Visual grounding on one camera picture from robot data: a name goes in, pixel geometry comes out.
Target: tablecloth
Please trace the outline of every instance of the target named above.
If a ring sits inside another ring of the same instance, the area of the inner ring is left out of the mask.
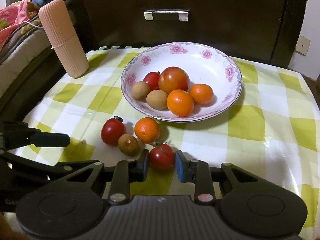
[[[49,165],[98,159],[105,166],[114,166],[127,159],[117,147],[103,143],[100,131],[106,120],[118,115],[124,119],[127,132],[133,134],[135,123],[144,117],[128,104],[120,88],[124,67],[143,50],[87,53],[88,72],[78,79],[65,74],[24,119],[30,127],[44,132],[67,133],[70,145],[31,145],[15,153]],[[243,77],[243,91],[236,103],[200,122],[159,122],[160,140],[182,150],[187,159],[200,159],[216,167],[230,162],[301,196],[308,217],[300,236],[315,239],[320,236],[320,112],[314,97],[299,73],[233,59]],[[221,197],[216,184],[215,189]],[[152,168],[146,182],[131,184],[132,194],[193,192],[194,185],[179,183],[174,171],[159,173]]]

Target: white plate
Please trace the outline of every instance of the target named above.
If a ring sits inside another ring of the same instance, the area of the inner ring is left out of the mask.
[[[189,88],[197,83],[211,86],[212,102],[195,104],[189,116],[178,117],[167,108],[154,110],[146,102],[132,97],[135,82],[142,81],[149,72],[162,72],[170,66],[182,68],[188,74]],[[173,42],[147,49],[130,61],[121,76],[121,90],[129,104],[143,114],[169,122],[194,122],[216,116],[229,108],[241,93],[242,76],[236,63],[215,48],[192,42]]]

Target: orange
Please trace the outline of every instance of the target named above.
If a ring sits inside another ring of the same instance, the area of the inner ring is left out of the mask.
[[[190,88],[189,92],[197,104],[208,104],[212,101],[212,88],[205,84],[195,84]]]
[[[177,116],[185,117],[193,111],[192,95],[181,89],[173,90],[167,98],[168,109]]]
[[[156,120],[145,117],[137,121],[134,133],[142,142],[152,144],[160,136],[160,125]]]

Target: tomato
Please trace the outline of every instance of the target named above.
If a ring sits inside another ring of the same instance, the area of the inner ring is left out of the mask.
[[[175,154],[169,145],[157,143],[157,146],[150,151],[149,160],[156,170],[167,171],[174,167]]]
[[[144,77],[143,81],[147,83],[150,87],[150,90],[153,91],[159,89],[159,77],[160,72],[150,72]]]
[[[178,67],[166,68],[160,75],[159,88],[168,95],[176,89],[188,90],[190,79],[185,71]]]
[[[105,122],[101,130],[101,139],[105,144],[118,145],[121,135],[125,134],[125,126],[119,116]]]

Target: tomato stem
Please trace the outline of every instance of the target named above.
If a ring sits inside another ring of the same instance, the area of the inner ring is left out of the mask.
[[[115,118],[116,118],[117,120],[119,120],[120,122],[123,122],[123,119],[122,119],[121,117],[115,115]]]
[[[160,147],[160,144],[164,144],[164,143],[167,143],[167,142],[158,142],[158,138],[156,138],[155,143],[153,144],[153,147],[158,147],[160,149],[160,151],[162,151],[165,155],[167,155],[167,153],[164,151],[164,149],[162,149]]]

